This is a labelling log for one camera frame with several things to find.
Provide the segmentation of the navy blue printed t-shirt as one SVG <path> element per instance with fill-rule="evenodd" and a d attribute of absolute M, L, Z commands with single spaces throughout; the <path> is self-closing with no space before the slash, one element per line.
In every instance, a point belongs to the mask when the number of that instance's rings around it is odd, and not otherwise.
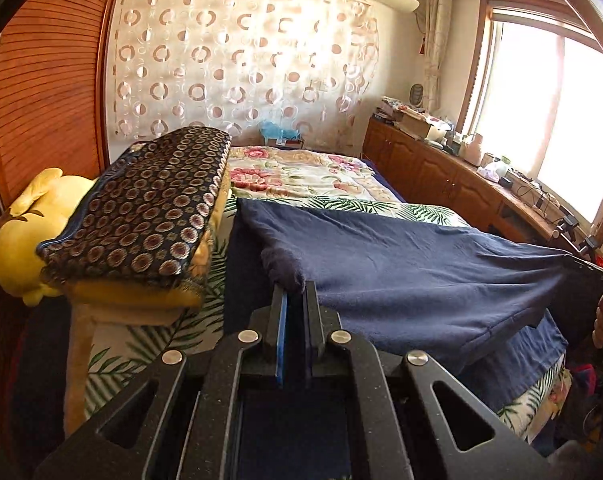
<path fill-rule="evenodd" d="M 321 306 L 382 351 L 426 351 L 492 410 L 566 351 L 551 305 L 565 254 L 467 226 L 239 200 L 226 250 L 224 330 L 243 330 L 275 287 L 315 285 Z"/>

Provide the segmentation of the floral quilt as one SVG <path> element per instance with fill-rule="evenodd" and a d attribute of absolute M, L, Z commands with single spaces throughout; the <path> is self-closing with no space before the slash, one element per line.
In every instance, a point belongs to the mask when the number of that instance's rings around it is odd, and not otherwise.
<path fill-rule="evenodd" d="M 273 146 L 236 146 L 228 156 L 228 168 L 237 196 L 399 200 L 377 180 L 375 170 L 356 157 Z"/>

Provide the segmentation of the palm leaf bed sheet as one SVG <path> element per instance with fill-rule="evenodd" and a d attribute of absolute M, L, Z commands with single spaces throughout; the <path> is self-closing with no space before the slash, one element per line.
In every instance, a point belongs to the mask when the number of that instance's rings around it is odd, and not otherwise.
<path fill-rule="evenodd" d="M 440 226 L 467 224 L 458 214 L 443 206 L 329 196 L 287 197 L 280 198 L 278 202 L 295 207 L 367 212 Z M 205 302 L 199 310 L 180 310 L 169 316 L 166 325 L 96 325 L 83 393 L 83 415 L 86 418 L 103 408 L 164 350 L 175 348 L 193 354 L 216 347 L 223 330 L 226 252 L 235 213 L 236 197 L 231 195 L 213 239 Z M 561 354 L 553 364 L 541 368 L 528 382 L 528 389 L 511 403 L 497 405 L 495 413 L 518 437 L 531 443 L 548 422 L 559 416 L 572 383 L 571 373 L 565 367 L 565 356 Z"/>

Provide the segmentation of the pink bottle on cabinet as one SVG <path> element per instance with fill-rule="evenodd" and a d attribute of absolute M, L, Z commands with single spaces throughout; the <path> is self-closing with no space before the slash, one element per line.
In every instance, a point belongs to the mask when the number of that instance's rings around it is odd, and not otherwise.
<path fill-rule="evenodd" d="M 464 142 L 462 158 L 474 167 L 479 167 L 483 159 L 483 136 L 480 133 L 474 133 L 468 136 Z"/>

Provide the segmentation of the dark circle-patterned folded blanket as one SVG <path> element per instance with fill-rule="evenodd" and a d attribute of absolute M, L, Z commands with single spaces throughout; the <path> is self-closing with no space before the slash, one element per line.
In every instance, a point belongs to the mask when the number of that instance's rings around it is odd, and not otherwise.
<path fill-rule="evenodd" d="M 201 126 L 130 146 L 36 248 L 42 280 L 178 287 L 224 207 L 230 148 L 227 132 Z"/>

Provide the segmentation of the long wooden sideboard cabinet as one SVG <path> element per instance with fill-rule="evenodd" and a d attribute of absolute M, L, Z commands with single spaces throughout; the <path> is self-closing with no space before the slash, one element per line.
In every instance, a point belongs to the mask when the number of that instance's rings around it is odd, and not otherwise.
<path fill-rule="evenodd" d="M 448 207 L 471 226 L 513 242 L 564 248 L 582 257 L 592 252 L 562 233 L 557 222 L 544 219 L 539 209 L 481 177 L 464 160 L 375 117 L 367 125 L 362 156 L 409 203 Z"/>

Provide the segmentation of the blue tissue box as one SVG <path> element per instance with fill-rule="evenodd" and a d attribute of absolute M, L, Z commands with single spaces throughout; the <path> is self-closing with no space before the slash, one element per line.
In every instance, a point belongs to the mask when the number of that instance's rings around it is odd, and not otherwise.
<path fill-rule="evenodd" d="M 262 122 L 259 132 L 264 145 L 283 146 L 283 148 L 302 148 L 303 137 L 298 130 L 283 128 L 273 122 Z"/>

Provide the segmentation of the yellow sunflower folded blanket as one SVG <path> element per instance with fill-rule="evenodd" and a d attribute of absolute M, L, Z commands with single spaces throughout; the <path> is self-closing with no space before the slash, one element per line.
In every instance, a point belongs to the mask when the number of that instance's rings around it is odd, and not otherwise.
<path fill-rule="evenodd" d="M 85 422 L 84 393 L 96 324 L 168 325 L 184 309 L 202 309 L 213 242 L 218 234 L 230 186 L 230 173 L 225 171 L 207 230 L 195 256 L 190 260 L 186 280 L 180 287 L 161 289 L 137 282 L 96 280 L 72 283 L 65 288 L 71 304 L 64 401 L 66 436 L 70 436 Z"/>

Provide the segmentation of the wooden framed window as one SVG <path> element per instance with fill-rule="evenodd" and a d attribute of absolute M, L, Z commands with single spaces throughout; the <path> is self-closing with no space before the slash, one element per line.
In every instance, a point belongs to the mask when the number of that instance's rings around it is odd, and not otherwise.
<path fill-rule="evenodd" d="M 548 0 L 479 0 L 459 123 L 603 240 L 603 48 Z"/>

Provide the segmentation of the cardboard box on cabinet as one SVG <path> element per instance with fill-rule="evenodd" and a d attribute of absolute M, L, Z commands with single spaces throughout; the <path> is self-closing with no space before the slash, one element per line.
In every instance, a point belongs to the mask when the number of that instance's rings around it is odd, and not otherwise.
<path fill-rule="evenodd" d="M 447 122 L 428 114 L 412 112 L 412 110 L 409 110 L 408 113 L 402 112 L 396 126 L 413 136 L 436 142 L 450 130 Z"/>

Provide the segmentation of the small round desk fan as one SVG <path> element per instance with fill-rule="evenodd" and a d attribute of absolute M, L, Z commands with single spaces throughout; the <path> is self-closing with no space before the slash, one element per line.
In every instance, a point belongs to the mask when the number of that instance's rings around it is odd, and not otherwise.
<path fill-rule="evenodd" d="M 423 105 L 423 96 L 423 84 L 412 84 L 409 93 L 409 104 L 415 108 L 421 108 Z"/>

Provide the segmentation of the yellow plush toy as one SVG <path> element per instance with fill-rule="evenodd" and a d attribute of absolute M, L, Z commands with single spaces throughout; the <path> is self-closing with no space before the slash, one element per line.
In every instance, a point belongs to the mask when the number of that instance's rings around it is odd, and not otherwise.
<path fill-rule="evenodd" d="M 28 307 L 60 292 L 41 281 L 43 260 L 36 248 L 65 229 L 94 182 L 46 168 L 37 174 L 0 218 L 0 285 Z"/>

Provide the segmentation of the circle-patterned sheer curtain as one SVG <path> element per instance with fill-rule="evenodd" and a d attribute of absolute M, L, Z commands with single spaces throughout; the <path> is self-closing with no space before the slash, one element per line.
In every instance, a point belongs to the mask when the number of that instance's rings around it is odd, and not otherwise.
<path fill-rule="evenodd" d="M 310 150 L 350 153 L 378 60 L 362 0 L 117 0 L 109 139 L 210 126 L 253 144 L 269 122 Z"/>

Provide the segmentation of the beige window side curtain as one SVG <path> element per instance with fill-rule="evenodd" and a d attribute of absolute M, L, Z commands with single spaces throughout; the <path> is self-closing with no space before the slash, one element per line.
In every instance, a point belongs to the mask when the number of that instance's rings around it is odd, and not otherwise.
<path fill-rule="evenodd" d="M 439 108 L 440 73 L 447 50 L 451 12 L 452 0 L 426 0 L 423 107 L 428 113 Z"/>

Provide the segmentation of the wooden louvered wardrobe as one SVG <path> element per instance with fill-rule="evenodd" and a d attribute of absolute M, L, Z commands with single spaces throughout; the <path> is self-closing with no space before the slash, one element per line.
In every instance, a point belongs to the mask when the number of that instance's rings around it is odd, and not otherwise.
<path fill-rule="evenodd" d="M 107 165 L 106 42 L 114 0 L 0 0 L 0 215 L 47 167 Z"/>

